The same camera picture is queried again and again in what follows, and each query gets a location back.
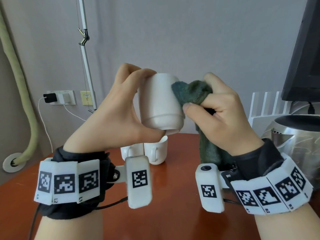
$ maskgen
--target black kettle lid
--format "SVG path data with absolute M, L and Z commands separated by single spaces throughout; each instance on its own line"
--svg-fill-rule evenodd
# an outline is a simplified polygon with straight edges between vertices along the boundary
M 276 123 L 302 131 L 320 132 L 320 116 L 285 115 L 274 120 Z

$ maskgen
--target stainless steel kettle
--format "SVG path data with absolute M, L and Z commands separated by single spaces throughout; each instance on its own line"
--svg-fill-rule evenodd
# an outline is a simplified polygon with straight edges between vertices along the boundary
M 263 133 L 280 152 L 289 155 L 314 190 L 320 188 L 320 116 L 285 115 L 276 118 Z

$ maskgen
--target beige hose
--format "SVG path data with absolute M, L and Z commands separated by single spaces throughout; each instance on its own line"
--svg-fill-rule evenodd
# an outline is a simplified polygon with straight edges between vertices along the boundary
M 14 47 L 12 45 L 1 10 L 0 10 L 0 39 L 2 42 L 4 53 L 6 54 L 10 62 L 10 65 L 14 74 L 14 78 L 18 86 L 19 94 L 21 97 L 22 107 L 29 120 L 30 130 L 31 130 L 31 136 L 30 136 L 28 147 L 20 157 L 14 159 L 13 161 L 15 165 L 19 165 L 21 163 L 28 161 L 34 154 L 36 147 L 38 145 L 39 129 L 38 129 L 38 122 L 36 119 L 36 115 L 33 111 L 32 104 L 30 101 L 26 80 L 24 78 L 17 55 L 14 51 Z

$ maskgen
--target cup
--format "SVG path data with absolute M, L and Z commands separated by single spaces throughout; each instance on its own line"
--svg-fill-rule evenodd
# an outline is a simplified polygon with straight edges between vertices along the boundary
M 144 154 L 148 157 L 149 162 L 153 165 L 161 164 L 167 157 L 168 137 L 164 136 L 159 142 L 144 143 Z
M 144 155 L 143 143 L 121 147 L 121 156 L 123 160 L 127 157 Z
M 171 89 L 179 81 L 176 76 L 158 73 L 142 81 L 139 87 L 141 123 L 151 129 L 166 131 L 166 135 L 178 133 L 185 115 Z

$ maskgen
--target black and white square marker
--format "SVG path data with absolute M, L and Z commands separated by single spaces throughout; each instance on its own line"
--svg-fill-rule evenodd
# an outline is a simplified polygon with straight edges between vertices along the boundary
M 148 185 L 147 171 L 141 170 L 132 172 L 132 186 L 133 188 Z
M 214 185 L 201 185 L 203 197 L 216 198 L 217 193 L 214 188 Z
M 258 197 L 258 200 L 263 206 L 281 203 L 277 194 L 271 187 L 256 189 L 253 192 Z
M 301 175 L 297 167 L 294 167 L 294 169 L 291 172 L 291 177 L 294 179 L 298 187 L 303 190 L 304 186 L 306 185 L 306 180 Z
M 99 187 L 99 172 L 94 170 L 79 174 L 79 193 Z
M 54 176 L 55 194 L 74 193 L 75 185 L 75 174 L 60 174 Z
M 258 203 L 249 190 L 236 190 L 236 193 L 244 206 L 259 207 Z
M 40 171 L 38 190 L 46 193 L 50 193 L 52 173 Z
M 294 185 L 294 182 L 289 177 L 286 177 L 279 183 L 276 183 L 275 187 L 278 189 L 285 201 L 291 200 L 300 193 L 298 188 Z

